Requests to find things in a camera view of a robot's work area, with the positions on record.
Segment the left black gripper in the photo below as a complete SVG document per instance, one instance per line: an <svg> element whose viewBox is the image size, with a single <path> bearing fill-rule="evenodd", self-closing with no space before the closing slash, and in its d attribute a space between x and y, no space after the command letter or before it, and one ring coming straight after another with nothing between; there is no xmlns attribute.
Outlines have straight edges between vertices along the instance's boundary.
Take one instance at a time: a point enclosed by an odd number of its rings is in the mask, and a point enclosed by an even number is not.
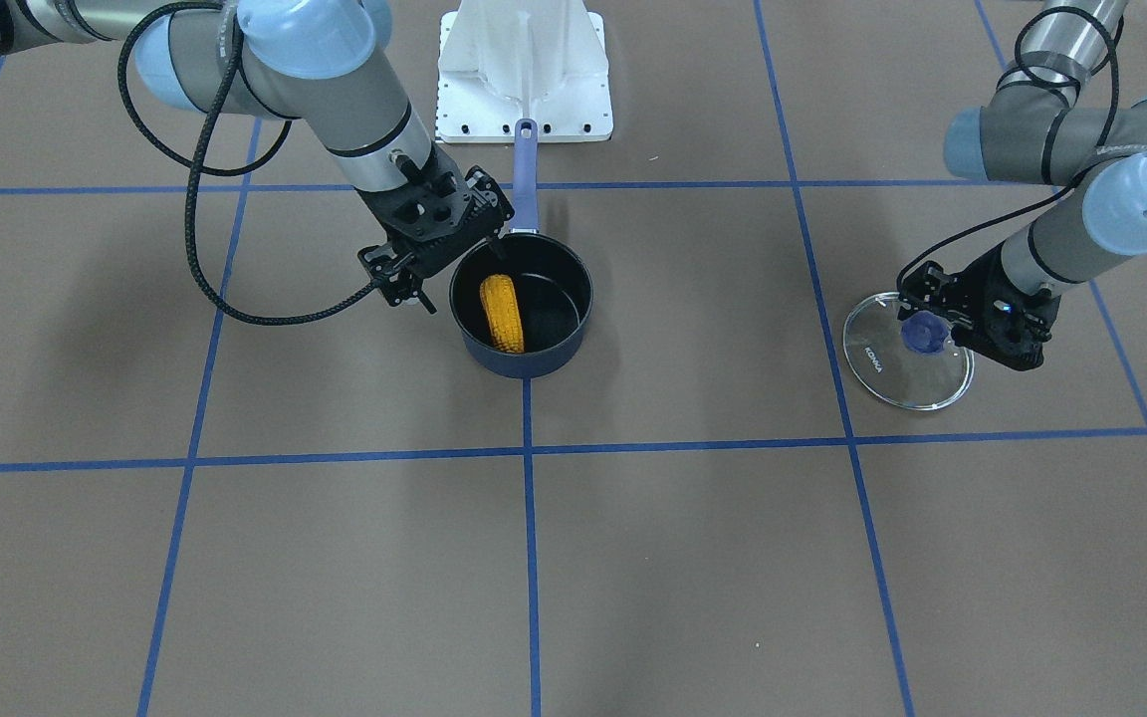
<svg viewBox="0 0 1147 717"><path fill-rule="evenodd" d="M1033 371L1045 361L1061 298L1039 289L1027 295L1002 267L1002 248L993 248L943 287L944 307L955 315L953 341L1011 371Z"/></svg>

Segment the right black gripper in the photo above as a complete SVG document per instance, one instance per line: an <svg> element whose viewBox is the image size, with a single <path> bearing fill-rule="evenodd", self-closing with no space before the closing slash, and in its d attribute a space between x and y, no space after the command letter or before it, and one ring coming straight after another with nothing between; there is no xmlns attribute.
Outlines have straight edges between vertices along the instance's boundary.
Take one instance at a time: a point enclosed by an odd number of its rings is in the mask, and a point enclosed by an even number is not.
<svg viewBox="0 0 1147 717"><path fill-rule="evenodd" d="M468 254L474 246L501 235L515 209L496 177L483 167L461 172L446 151L434 149L418 164L396 150L388 163L401 178L390 190L360 190L365 206L385 231L381 246L362 248L367 265L401 268L427 280Z"/></svg>

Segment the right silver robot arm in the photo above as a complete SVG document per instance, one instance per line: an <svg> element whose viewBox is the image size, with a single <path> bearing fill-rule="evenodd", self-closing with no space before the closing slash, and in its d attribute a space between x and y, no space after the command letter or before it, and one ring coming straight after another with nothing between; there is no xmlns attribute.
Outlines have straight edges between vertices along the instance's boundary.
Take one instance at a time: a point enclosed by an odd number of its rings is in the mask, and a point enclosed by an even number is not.
<svg viewBox="0 0 1147 717"><path fill-rule="evenodd" d="M166 106L301 120L331 154L413 276L440 273L513 217L481 167L434 145L388 63L385 1L0 1L0 56L122 44Z"/></svg>

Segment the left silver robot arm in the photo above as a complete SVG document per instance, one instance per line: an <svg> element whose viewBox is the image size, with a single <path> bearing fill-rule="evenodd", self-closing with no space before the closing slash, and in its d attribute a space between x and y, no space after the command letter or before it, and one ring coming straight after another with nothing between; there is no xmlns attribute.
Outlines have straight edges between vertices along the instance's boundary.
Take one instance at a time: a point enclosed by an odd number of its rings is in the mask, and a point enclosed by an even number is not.
<svg viewBox="0 0 1147 717"><path fill-rule="evenodd" d="M1089 79L1114 67L1125 8L1043 3L988 106L958 114L944 137L952 176L1066 192L933 299L957 345L1012 371L1041 366L1066 291L1147 254L1147 96L1078 106Z"/></svg>

